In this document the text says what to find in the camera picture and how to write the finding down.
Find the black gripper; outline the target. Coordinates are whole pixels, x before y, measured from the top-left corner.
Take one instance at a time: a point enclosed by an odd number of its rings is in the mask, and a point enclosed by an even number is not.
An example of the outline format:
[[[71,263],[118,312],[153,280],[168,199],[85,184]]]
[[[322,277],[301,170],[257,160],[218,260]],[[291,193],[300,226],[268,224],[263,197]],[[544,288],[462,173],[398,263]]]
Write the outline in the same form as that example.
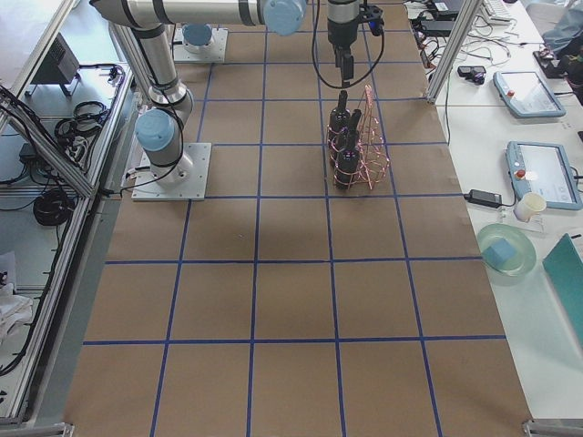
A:
[[[342,86],[349,86],[353,79],[353,55],[350,46],[357,39],[358,25],[358,18],[345,23],[327,20],[328,41],[334,47],[335,66],[340,69]]]

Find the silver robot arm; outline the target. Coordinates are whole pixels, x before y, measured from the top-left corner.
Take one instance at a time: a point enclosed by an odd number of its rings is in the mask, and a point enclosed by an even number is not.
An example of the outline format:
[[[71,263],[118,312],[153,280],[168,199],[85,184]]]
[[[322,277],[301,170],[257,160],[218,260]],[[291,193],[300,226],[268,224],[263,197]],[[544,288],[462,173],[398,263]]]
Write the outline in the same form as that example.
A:
[[[190,53],[198,53],[212,42],[212,27],[209,24],[185,23],[181,31],[182,44]]]
[[[167,35],[170,25],[259,26],[280,35],[297,32],[305,17],[304,1],[93,1],[111,25],[125,27],[144,66],[152,107],[138,117],[135,135],[150,164],[150,185],[167,192],[193,179],[194,161],[183,130],[194,100],[181,81]]]

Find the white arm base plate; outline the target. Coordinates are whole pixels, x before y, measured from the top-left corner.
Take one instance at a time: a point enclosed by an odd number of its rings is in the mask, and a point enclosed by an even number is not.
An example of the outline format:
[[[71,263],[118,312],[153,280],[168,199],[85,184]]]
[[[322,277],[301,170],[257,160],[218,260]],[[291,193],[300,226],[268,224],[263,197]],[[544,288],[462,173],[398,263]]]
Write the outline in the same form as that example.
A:
[[[137,187],[132,190],[135,201],[203,200],[206,194],[211,143],[186,143],[183,157],[167,176],[166,170],[149,168],[138,172]]]
[[[228,30],[222,27],[212,27],[212,42],[198,53],[190,53],[182,44],[181,28],[173,37],[173,58],[176,63],[223,63],[226,54]]]

